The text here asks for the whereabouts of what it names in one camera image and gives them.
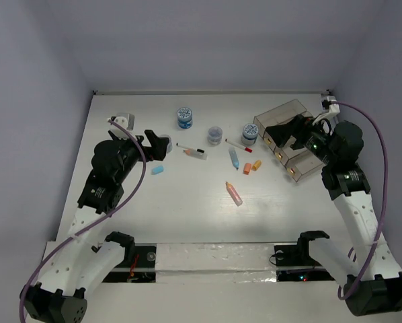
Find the clear purple clip jar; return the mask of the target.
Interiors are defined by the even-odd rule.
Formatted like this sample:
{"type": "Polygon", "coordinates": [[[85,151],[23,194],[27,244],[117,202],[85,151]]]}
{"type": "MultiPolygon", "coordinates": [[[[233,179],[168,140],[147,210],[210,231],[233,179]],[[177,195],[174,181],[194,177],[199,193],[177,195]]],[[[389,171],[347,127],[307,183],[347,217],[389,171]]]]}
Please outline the clear purple clip jar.
{"type": "Polygon", "coordinates": [[[166,154],[170,153],[172,151],[172,149],[173,149],[173,144],[172,144],[171,137],[169,135],[160,135],[160,138],[168,139],[166,154]]]}

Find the blue lidded jar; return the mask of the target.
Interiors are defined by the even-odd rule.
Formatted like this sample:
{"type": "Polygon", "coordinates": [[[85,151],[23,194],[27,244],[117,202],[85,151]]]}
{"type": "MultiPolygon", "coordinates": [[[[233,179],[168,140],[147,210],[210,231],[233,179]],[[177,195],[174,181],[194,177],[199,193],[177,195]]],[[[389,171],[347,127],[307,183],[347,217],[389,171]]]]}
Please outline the blue lidded jar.
{"type": "Polygon", "coordinates": [[[241,142],[245,146],[252,146],[257,141],[259,135],[259,127],[254,123],[248,123],[243,127],[241,142]]]}
{"type": "Polygon", "coordinates": [[[177,110],[177,125],[181,129],[189,129],[193,125],[193,112],[188,107],[181,107],[177,110]]]}

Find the red capped white marker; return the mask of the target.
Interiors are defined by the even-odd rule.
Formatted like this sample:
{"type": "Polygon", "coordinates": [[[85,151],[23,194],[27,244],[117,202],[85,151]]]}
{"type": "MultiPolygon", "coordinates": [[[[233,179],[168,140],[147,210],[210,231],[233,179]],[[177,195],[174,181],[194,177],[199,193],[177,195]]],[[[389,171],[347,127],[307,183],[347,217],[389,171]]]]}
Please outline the red capped white marker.
{"type": "Polygon", "coordinates": [[[236,143],[236,142],[234,142],[234,141],[232,141],[230,139],[225,139],[225,142],[227,142],[229,145],[232,145],[234,147],[237,147],[237,148],[242,149],[242,150],[244,150],[246,152],[249,152],[249,153],[252,153],[252,151],[253,151],[252,149],[250,149],[250,148],[248,148],[248,147],[246,147],[246,146],[244,146],[242,144],[236,143]]]}

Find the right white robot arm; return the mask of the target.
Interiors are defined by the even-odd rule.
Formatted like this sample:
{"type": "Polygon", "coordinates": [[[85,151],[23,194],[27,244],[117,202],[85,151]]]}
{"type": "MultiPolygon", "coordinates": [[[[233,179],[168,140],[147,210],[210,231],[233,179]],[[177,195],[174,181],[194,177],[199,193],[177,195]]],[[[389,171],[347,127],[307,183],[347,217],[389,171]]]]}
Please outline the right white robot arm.
{"type": "Polygon", "coordinates": [[[338,297],[355,316],[402,310],[402,268],[394,259],[375,215],[368,180],[357,164],[362,130],[342,121],[328,133],[312,117],[295,116],[266,128],[277,147],[290,138],[323,163],[322,182],[350,235],[353,257],[340,252],[323,231],[303,232],[295,248],[304,264],[319,263],[339,285],[338,297]]]}

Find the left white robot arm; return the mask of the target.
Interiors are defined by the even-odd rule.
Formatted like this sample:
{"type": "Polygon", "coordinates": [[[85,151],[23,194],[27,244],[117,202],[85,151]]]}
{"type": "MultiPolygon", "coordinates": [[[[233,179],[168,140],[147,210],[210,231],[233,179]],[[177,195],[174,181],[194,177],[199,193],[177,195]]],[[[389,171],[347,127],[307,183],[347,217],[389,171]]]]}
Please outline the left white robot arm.
{"type": "Polygon", "coordinates": [[[22,316],[40,322],[81,322],[87,298],[117,265],[132,264],[134,238],[119,231],[102,234],[110,217],[129,200],[123,182],[137,162],[162,161],[170,139],[152,130],[131,137],[127,131],[110,131],[99,142],[91,171],[77,201],[67,237],[46,258],[47,271],[36,269],[20,293],[22,316]]]}

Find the blue eraser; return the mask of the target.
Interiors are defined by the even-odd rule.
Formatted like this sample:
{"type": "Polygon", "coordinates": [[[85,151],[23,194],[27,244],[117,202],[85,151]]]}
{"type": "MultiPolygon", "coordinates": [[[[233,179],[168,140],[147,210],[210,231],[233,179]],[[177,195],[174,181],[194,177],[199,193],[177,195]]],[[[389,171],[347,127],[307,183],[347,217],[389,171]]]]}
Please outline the blue eraser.
{"type": "Polygon", "coordinates": [[[157,174],[160,174],[160,173],[162,173],[162,172],[164,172],[164,167],[163,167],[162,165],[155,166],[155,167],[151,170],[152,175],[157,175],[157,174]]]}

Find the clear tiered organizer box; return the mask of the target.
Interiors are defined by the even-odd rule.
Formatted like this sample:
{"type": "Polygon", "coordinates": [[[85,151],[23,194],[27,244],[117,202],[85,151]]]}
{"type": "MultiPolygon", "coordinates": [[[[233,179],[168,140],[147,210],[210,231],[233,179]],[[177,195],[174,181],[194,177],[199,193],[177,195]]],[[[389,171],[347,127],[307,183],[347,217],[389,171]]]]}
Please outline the clear tiered organizer box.
{"type": "Polygon", "coordinates": [[[318,172],[324,164],[305,147],[293,150],[291,145],[296,142],[294,137],[291,137],[282,148],[278,147],[266,129],[270,126],[285,124],[297,115],[312,117],[312,114],[297,99],[294,99],[253,119],[253,123],[259,128],[259,136],[295,182],[318,172]]]}

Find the clear pencil shaped eraser case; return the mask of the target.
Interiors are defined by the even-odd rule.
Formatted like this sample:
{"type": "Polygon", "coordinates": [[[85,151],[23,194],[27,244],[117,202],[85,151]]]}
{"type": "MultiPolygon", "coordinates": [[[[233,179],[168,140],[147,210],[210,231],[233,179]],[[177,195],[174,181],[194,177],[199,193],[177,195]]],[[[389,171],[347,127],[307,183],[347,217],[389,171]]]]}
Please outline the clear pencil shaped eraser case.
{"type": "Polygon", "coordinates": [[[201,153],[201,152],[193,150],[193,149],[185,149],[184,153],[189,157],[193,157],[193,158],[201,159],[201,160],[207,160],[206,153],[201,153]]]}

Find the yellow eraser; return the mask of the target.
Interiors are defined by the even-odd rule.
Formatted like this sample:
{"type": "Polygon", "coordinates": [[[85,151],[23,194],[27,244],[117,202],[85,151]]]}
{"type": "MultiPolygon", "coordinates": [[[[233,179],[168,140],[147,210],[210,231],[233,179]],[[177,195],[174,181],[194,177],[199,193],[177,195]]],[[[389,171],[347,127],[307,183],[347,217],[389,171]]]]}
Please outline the yellow eraser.
{"type": "Polygon", "coordinates": [[[261,160],[257,160],[254,162],[254,164],[252,165],[252,170],[258,170],[259,167],[262,165],[262,161],[261,160]]]}

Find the black capped white marker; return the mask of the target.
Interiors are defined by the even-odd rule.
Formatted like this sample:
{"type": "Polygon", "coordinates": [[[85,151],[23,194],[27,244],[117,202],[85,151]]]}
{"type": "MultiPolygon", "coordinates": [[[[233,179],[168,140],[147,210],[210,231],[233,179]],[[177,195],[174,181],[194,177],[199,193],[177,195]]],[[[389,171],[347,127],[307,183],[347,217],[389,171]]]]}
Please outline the black capped white marker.
{"type": "Polygon", "coordinates": [[[176,146],[180,147],[182,149],[189,149],[189,150],[197,151],[198,153],[205,153],[205,151],[203,149],[188,147],[188,146],[182,145],[180,143],[176,143],[176,146]]]}

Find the orange eraser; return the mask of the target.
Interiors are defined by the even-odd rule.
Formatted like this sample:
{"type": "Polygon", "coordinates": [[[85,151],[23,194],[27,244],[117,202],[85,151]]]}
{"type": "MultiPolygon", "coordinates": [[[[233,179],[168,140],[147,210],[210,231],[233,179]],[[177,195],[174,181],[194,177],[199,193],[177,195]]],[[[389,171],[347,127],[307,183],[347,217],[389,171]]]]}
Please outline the orange eraser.
{"type": "Polygon", "coordinates": [[[252,169],[252,165],[250,163],[246,163],[243,168],[243,173],[248,175],[252,169]]]}

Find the blue pencil shaped highlighter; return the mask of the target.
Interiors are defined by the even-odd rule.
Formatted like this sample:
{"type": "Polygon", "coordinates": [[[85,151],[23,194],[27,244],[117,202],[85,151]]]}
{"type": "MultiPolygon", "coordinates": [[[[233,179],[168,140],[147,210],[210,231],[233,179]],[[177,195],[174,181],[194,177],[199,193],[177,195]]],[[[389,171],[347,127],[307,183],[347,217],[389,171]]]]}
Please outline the blue pencil shaped highlighter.
{"type": "Polygon", "coordinates": [[[238,170],[239,169],[239,159],[237,156],[237,152],[235,151],[234,147],[229,148],[229,155],[233,164],[233,167],[238,170]]]}

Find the pink pencil shaped highlighter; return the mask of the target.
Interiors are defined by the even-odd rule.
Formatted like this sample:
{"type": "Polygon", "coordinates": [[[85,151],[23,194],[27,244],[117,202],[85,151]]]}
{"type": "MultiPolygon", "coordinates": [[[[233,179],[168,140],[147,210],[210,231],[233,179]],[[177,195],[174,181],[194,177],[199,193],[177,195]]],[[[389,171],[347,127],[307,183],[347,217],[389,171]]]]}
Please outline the pink pencil shaped highlighter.
{"type": "Polygon", "coordinates": [[[238,192],[235,190],[234,186],[229,182],[225,182],[225,186],[226,186],[227,192],[229,193],[229,195],[232,198],[232,200],[234,201],[234,203],[237,206],[241,206],[243,204],[243,201],[242,201],[241,197],[239,196],[238,192]]]}

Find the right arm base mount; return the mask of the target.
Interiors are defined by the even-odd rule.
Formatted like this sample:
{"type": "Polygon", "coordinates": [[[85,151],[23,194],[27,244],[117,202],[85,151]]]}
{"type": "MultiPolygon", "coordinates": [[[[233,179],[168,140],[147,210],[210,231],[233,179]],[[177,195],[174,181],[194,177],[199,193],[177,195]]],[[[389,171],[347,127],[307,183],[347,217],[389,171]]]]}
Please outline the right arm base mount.
{"type": "Polygon", "coordinates": [[[278,282],[332,281],[332,276],[309,256],[309,242],[329,236],[324,231],[302,232],[296,243],[274,246],[269,262],[276,267],[278,282]]]}

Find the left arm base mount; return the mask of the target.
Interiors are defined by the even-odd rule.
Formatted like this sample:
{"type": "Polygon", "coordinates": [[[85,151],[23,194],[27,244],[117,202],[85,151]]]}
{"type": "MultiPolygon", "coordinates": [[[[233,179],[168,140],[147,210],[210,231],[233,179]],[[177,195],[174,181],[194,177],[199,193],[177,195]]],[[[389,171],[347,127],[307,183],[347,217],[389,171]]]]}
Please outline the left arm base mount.
{"type": "Polygon", "coordinates": [[[104,278],[104,283],[155,283],[156,244],[136,244],[128,234],[113,231],[105,238],[125,249],[123,261],[104,278]]]}

